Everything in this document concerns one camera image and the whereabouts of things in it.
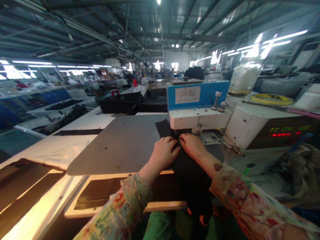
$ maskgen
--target stack of black fabric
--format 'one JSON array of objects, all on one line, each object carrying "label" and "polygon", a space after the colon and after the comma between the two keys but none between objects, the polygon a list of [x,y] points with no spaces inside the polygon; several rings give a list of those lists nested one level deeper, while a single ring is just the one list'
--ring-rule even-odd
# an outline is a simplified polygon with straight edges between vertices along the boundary
[{"label": "stack of black fabric", "polygon": [[45,111],[50,111],[50,110],[61,110],[61,109],[64,109],[64,108],[67,108],[67,107],[70,107],[72,105],[75,105],[77,103],[80,103],[82,102],[83,100],[70,100],[70,101],[64,101],[62,103],[57,103],[49,108],[46,108]]},{"label": "stack of black fabric", "polygon": [[148,97],[138,107],[139,112],[168,112],[167,96]]},{"label": "stack of black fabric", "polygon": [[103,113],[135,115],[139,111],[137,106],[142,101],[141,92],[136,92],[106,97],[99,101],[99,105]]}]

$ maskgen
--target white label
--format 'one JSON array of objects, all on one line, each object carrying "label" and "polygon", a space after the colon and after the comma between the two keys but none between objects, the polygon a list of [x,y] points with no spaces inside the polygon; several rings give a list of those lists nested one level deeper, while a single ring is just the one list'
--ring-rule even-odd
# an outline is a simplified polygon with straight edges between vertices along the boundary
[{"label": "white label", "polygon": [[176,104],[200,101],[201,87],[176,88]]}]

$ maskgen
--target wall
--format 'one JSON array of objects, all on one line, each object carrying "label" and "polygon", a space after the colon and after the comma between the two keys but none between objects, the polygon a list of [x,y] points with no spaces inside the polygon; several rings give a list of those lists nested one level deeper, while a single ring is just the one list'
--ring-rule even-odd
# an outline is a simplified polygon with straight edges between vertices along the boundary
[{"label": "wall", "polygon": [[190,67],[190,61],[195,61],[199,59],[203,53],[193,52],[193,51],[174,51],[165,50],[164,51],[164,62],[167,68],[171,68],[171,63],[179,63],[179,71],[183,72]]}]

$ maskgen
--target ceiling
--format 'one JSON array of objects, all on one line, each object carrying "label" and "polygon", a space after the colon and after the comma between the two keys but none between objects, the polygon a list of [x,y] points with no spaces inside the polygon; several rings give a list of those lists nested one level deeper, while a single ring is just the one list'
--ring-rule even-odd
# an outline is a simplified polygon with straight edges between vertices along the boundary
[{"label": "ceiling", "polygon": [[318,32],[319,10],[318,0],[0,0],[0,58],[93,63],[152,59],[166,49],[205,54],[265,31]]}]

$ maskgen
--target plastic bottle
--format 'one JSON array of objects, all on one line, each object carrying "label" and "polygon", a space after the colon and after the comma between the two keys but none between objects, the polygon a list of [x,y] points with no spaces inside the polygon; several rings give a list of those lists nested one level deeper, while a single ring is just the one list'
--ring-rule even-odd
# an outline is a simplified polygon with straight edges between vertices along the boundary
[{"label": "plastic bottle", "polygon": [[260,56],[241,59],[240,65],[233,70],[228,91],[230,96],[243,97],[252,92],[262,69],[261,62]]}]

